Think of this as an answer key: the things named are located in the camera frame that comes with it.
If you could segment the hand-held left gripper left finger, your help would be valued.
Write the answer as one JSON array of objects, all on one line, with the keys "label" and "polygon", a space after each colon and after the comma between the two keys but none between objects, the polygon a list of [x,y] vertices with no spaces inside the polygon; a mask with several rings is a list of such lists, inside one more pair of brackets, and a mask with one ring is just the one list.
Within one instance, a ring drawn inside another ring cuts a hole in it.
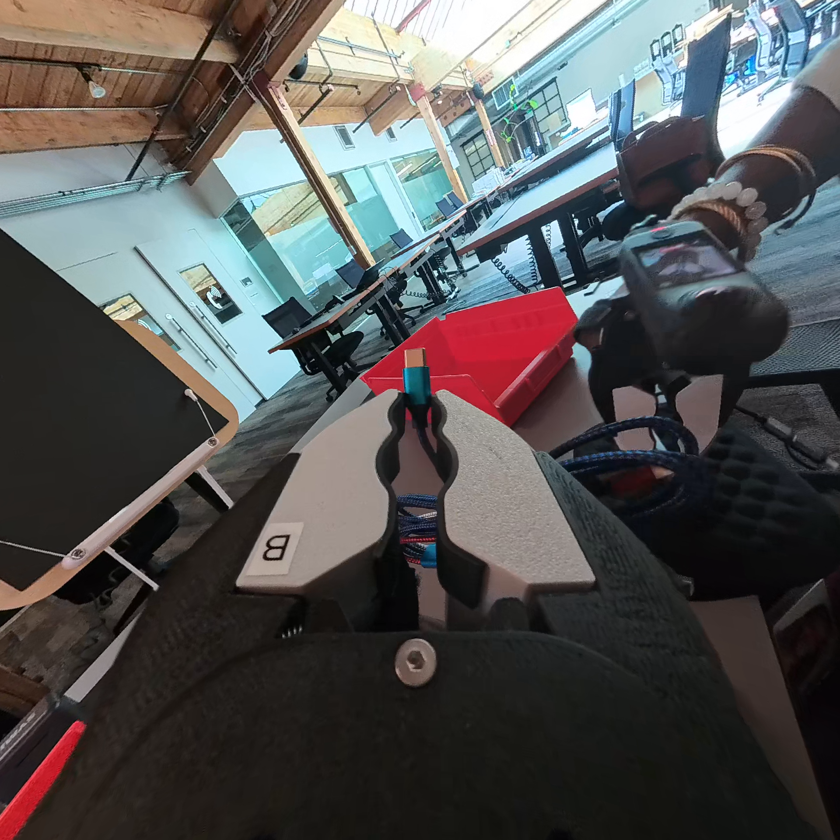
[{"label": "hand-held left gripper left finger", "polygon": [[354,629],[418,629],[398,534],[405,396],[389,390],[302,449],[236,580],[239,591],[335,601]]}]

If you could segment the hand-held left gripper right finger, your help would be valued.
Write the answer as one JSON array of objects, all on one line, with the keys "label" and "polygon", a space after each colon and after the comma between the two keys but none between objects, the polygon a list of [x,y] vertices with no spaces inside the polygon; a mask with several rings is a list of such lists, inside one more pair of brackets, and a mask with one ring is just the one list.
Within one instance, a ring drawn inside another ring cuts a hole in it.
[{"label": "hand-held left gripper right finger", "polygon": [[595,573],[537,453],[495,417],[434,396],[437,577],[473,623],[499,601],[534,614],[540,595],[595,588]]}]

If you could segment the person's right forearm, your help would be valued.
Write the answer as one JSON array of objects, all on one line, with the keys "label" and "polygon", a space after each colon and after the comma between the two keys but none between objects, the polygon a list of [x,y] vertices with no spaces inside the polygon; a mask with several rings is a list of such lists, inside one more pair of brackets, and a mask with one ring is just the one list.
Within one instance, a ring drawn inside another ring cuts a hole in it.
[{"label": "person's right forearm", "polygon": [[771,223],[791,227],[816,191],[839,174],[839,113],[818,92],[792,88],[750,145],[719,167],[716,181],[754,189]]}]

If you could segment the person's right hand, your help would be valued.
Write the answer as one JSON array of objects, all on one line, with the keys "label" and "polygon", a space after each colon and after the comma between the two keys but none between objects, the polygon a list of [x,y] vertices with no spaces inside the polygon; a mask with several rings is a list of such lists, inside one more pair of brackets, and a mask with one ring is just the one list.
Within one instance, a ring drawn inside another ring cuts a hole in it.
[{"label": "person's right hand", "polygon": [[673,117],[630,132],[617,152],[624,203],[651,214],[707,184],[723,162],[717,128],[704,117]]}]

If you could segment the black office chair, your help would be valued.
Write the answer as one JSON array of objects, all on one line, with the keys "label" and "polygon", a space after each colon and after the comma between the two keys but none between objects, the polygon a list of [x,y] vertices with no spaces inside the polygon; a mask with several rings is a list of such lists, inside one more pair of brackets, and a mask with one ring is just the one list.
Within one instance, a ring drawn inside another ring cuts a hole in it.
[{"label": "black office chair", "polygon": [[[342,306],[353,298],[354,294],[352,292],[346,297],[334,296],[320,313],[309,314],[299,299],[291,297],[288,301],[264,314],[262,318],[282,339],[287,340],[321,315],[327,314],[327,312]],[[359,348],[364,338],[362,331],[352,331],[344,335],[343,329],[337,322],[331,324],[331,326],[336,328],[336,332],[330,332],[328,329],[320,331],[313,336],[310,344],[295,343],[290,348],[305,375],[315,376],[322,373],[316,355],[312,350],[313,347],[318,348],[323,358],[331,363],[337,375],[342,379],[342,386],[336,388],[333,383],[330,384],[325,394],[325,399],[329,403],[333,401],[335,396],[343,392],[349,382],[360,375],[361,369],[354,362],[353,352]]]}]

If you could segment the small red plastic bin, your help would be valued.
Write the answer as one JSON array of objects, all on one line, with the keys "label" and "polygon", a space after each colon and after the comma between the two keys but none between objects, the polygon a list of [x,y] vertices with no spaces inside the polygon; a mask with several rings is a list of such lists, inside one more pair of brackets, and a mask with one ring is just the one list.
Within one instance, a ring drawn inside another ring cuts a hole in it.
[{"label": "small red plastic bin", "polygon": [[405,352],[423,349],[432,393],[452,392],[512,427],[571,360],[578,321],[559,288],[451,312],[361,378],[375,395],[402,390]]}]

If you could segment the white panel stand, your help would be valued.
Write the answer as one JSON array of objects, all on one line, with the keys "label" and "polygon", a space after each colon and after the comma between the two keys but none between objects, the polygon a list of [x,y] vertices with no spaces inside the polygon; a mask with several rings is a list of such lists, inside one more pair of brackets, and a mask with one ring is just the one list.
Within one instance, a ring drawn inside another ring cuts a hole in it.
[{"label": "white panel stand", "polygon": [[[235,504],[233,498],[205,466],[186,477],[184,483],[219,514],[226,513]],[[180,523],[180,513],[177,512],[174,503],[166,497],[120,535],[115,543],[106,547],[101,556],[107,557],[109,562],[136,576],[153,591],[157,591],[159,575],[150,563],[155,551],[175,534]]]}]

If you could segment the long grey desk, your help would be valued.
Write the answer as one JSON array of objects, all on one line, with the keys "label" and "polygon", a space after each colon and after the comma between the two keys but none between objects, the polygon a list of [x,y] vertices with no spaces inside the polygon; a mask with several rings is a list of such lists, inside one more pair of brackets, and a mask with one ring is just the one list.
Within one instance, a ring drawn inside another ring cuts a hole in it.
[{"label": "long grey desk", "polygon": [[[474,253],[480,262],[501,256],[505,246],[526,238],[545,288],[576,291],[604,278],[615,261],[589,265],[574,226],[599,200],[617,189],[617,161],[612,143],[574,163],[566,170],[533,186],[493,213],[474,234],[456,248],[458,256]],[[570,274],[562,276],[543,230],[557,223]]]}]

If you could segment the tall black chair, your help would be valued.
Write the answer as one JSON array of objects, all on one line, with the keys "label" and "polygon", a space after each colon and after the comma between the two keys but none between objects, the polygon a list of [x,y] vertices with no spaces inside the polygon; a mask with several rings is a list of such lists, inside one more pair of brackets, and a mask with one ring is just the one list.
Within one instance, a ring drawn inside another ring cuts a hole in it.
[{"label": "tall black chair", "polygon": [[680,116],[703,119],[715,133],[731,46],[732,15],[689,43]]}]

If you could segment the black panel with wooden rim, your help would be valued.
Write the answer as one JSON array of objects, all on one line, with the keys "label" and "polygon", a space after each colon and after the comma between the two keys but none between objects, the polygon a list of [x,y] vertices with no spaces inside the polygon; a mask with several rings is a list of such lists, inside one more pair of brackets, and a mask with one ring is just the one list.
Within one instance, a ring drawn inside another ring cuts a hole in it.
[{"label": "black panel with wooden rim", "polygon": [[2,233],[3,611],[54,594],[235,434],[234,405]]}]

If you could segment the white door with window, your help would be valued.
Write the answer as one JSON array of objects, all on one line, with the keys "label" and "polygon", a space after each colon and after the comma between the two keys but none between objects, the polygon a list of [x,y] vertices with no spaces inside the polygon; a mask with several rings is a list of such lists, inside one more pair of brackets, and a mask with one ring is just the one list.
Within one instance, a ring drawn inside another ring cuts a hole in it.
[{"label": "white door with window", "polygon": [[233,273],[195,228],[136,245],[173,301],[166,319],[208,379],[233,388],[232,402],[256,406],[273,394],[258,312]]}]

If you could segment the person's white shirt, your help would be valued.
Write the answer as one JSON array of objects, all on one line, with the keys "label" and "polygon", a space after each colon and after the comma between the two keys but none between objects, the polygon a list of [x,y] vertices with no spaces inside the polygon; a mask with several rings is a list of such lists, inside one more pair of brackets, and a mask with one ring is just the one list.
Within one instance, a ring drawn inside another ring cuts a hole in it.
[{"label": "person's white shirt", "polygon": [[811,89],[839,111],[839,38],[825,45],[819,55],[792,82],[795,89]]}]

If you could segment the green plant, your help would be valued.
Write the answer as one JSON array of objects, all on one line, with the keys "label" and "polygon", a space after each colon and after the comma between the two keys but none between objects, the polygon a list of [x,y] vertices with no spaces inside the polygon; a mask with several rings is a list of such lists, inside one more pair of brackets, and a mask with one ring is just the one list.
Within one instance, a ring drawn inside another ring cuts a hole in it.
[{"label": "green plant", "polygon": [[539,102],[535,98],[525,98],[519,101],[517,95],[516,82],[510,80],[507,84],[507,110],[500,117],[500,137],[506,144],[514,139],[517,126],[534,117],[539,107]]}]

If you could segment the red and black case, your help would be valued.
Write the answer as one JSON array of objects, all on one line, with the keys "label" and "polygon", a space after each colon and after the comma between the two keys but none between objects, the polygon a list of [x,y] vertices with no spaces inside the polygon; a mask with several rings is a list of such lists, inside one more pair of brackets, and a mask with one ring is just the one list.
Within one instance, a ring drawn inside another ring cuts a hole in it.
[{"label": "red and black case", "polygon": [[48,694],[1,741],[2,838],[14,837],[58,780],[87,724],[80,705]]}]

